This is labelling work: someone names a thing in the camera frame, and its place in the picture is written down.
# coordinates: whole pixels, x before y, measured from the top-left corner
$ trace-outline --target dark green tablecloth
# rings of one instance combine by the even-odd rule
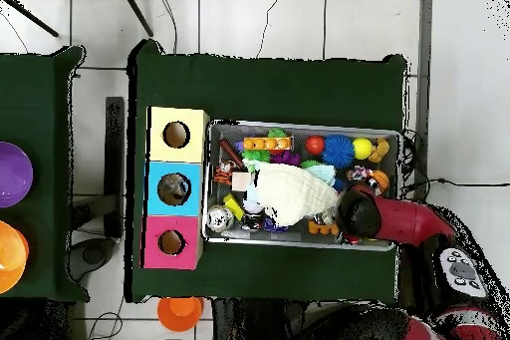
[[[147,106],[203,109],[211,119],[400,131],[405,67],[402,56],[383,62],[163,56],[155,42],[142,41],[128,67],[127,135],[135,152],[127,159],[127,211],[133,211],[127,289],[134,299],[152,294],[394,303],[395,250],[206,242],[194,271],[141,269],[139,232]]]
[[[83,53],[80,47],[66,47],[52,56],[0,54],[0,141],[20,147],[34,168],[27,196],[0,208],[0,219],[20,230],[30,246],[23,277],[2,297],[87,298],[66,270],[68,92]]]

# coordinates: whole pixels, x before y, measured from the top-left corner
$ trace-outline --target red ball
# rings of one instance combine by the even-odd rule
[[[307,141],[305,143],[305,147],[306,147],[307,151],[314,156],[317,156],[318,154],[320,154],[324,150],[325,146],[326,146],[326,144],[324,142],[324,138],[319,137],[317,135],[308,137]]]

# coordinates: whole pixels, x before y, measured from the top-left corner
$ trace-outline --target pink box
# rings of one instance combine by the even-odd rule
[[[183,249],[176,255],[159,248],[159,237],[167,230],[175,230],[184,239]],[[177,215],[150,215],[146,220],[143,268],[171,268],[194,270],[202,253],[200,218]]]

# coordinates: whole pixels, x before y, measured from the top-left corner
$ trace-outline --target yellow ball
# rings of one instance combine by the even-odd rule
[[[367,138],[356,138],[353,140],[356,160],[367,159],[372,153],[372,143]]]

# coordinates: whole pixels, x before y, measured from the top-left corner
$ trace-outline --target stacked boxes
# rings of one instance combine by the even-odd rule
[[[202,110],[147,109],[142,268],[196,268],[202,253],[202,171],[208,121]],[[168,245],[170,238],[180,245]]]

